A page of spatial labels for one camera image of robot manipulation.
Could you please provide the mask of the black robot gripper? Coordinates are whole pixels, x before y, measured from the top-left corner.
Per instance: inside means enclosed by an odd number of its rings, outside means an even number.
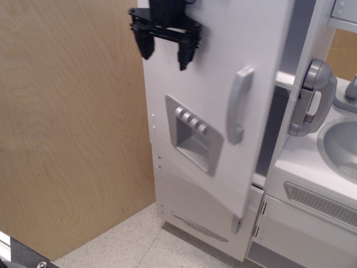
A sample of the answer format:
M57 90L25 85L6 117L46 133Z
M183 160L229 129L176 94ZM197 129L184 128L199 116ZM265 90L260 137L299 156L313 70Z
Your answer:
M186 70L200 44L201 23L190 18L189 1L149 1L148 8L130 8L131 29L142 57L148 60L155 50L154 38L178 43L180 70Z

